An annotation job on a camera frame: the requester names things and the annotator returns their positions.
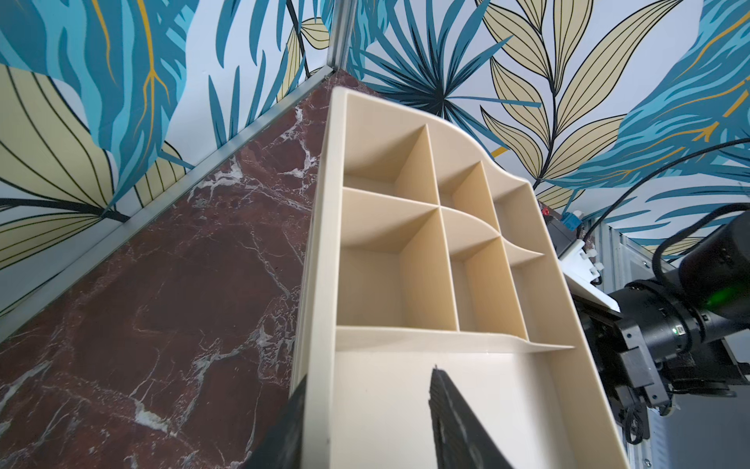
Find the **beige drawer organizer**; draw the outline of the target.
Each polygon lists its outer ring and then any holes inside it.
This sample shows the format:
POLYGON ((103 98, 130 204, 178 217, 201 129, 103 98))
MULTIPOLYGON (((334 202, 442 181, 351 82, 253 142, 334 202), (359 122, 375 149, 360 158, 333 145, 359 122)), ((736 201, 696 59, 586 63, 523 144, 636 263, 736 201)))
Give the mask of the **beige drawer organizer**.
POLYGON ((514 468, 628 461, 528 181, 466 132, 331 94, 292 387, 305 468, 436 468, 455 404, 514 468))

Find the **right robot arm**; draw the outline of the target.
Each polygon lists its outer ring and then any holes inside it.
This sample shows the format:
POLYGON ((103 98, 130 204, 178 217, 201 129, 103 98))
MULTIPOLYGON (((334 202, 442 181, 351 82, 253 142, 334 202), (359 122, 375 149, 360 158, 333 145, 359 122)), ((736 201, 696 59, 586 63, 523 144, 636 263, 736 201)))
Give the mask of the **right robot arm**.
POLYGON ((648 410, 677 395, 732 398, 749 383, 726 339, 749 328, 749 205, 724 205, 662 242, 650 279, 611 296, 574 296, 615 422, 626 441, 650 439, 648 410))

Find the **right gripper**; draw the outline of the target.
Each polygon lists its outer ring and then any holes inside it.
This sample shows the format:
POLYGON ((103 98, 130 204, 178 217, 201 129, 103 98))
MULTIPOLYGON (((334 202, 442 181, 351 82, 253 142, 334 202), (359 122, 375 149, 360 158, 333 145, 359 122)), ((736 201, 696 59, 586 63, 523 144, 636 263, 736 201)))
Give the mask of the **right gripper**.
POLYGON ((671 410, 662 365, 700 345, 703 332, 697 310, 658 281, 632 281, 613 297, 617 311, 580 295, 576 311, 615 423, 628 443, 641 443, 648 410, 671 410))

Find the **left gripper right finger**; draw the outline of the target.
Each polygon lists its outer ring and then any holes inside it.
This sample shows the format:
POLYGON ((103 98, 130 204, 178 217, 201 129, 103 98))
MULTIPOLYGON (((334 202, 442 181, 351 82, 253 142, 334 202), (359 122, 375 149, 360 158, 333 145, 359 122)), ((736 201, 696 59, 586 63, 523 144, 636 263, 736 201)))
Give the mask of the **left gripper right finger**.
POLYGON ((431 374, 429 407, 437 467, 512 468, 447 372, 436 367, 431 374))

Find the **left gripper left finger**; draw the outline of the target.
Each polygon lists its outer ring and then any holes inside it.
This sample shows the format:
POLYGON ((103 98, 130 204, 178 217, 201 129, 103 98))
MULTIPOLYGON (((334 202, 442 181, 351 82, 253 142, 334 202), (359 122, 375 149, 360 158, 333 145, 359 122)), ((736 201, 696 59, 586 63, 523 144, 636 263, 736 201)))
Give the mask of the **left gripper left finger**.
POLYGON ((242 464, 245 469, 297 469, 301 467, 304 410, 308 378, 295 388, 279 419, 263 442, 242 464))

